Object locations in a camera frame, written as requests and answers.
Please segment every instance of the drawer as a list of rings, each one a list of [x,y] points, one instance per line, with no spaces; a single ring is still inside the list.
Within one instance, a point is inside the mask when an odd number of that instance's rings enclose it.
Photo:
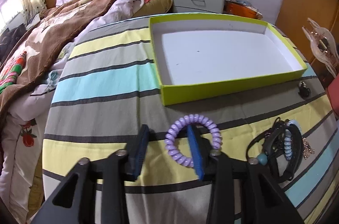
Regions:
[[[173,7],[174,13],[211,13],[210,11],[203,9],[191,9],[185,7]]]
[[[173,0],[174,6],[222,13],[225,0]]]

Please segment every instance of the hair tie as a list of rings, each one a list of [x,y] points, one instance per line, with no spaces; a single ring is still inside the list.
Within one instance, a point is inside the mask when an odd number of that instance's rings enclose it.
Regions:
[[[168,133],[165,135],[165,148],[168,150],[168,154],[172,157],[174,161],[182,166],[189,168],[192,168],[194,166],[192,158],[186,157],[185,155],[180,153],[180,151],[174,145],[174,141],[179,134],[179,131],[185,126],[192,123],[201,124],[210,131],[210,133],[212,134],[212,146],[214,149],[220,149],[222,145],[220,130],[219,128],[217,128],[217,125],[213,123],[213,121],[209,118],[199,114],[190,114],[189,116],[186,115],[179,118],[179,120],[176,120],[174,124],[171,125]]]

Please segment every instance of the window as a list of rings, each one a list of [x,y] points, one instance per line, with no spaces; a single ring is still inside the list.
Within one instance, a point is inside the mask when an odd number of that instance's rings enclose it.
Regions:
[[[0,31],[21,11],[20,0],[6,0],[0,7]]]

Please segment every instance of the striped tablecloth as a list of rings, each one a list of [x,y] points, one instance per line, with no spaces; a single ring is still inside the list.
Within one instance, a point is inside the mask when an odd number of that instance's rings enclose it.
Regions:
[[[150,137],[138,181],[125,183],[131,224],[205,223],[211,185],[197,180],[193,169],[178,165],[167,155],[163,139],[169,126],[186,114],[208,116],[221,130],[222,151],[245,160],[248,143],[280,116],[296,119],[315,149],[314,155],[302,160],[295,178],[281,186],[305,223],[317,221],[338,184],[339,133],[329,100],[309,64],[300,79],[311,89],[306,100],[298,95],[297,80],[164,107],[153,59],[148,17],[93,30],[74,48],[55,91],[45,130],[46,197],[80,158],[107,157],[123,148],[144,123],[155,134]],[[207,131],[202,133],[210,137]],[[187,138],[178,139],[178,146],[189,155]],[[259,151],[255,146],[250,155]],[[280,159],[283,168],[286,161]],[[235,181],[236,223],[241,218],[239,190]],[[99,224],[99,202],[96,206]]]

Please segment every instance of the red and green knitted item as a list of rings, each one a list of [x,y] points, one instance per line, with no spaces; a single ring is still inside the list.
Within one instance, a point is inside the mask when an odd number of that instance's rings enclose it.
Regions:
[[[4,75],[0,79],[0,94],[9,85],[16,83],[18,76],[21,74],[22,69],[26,63],[26,52],[8,63],[4,67]]]

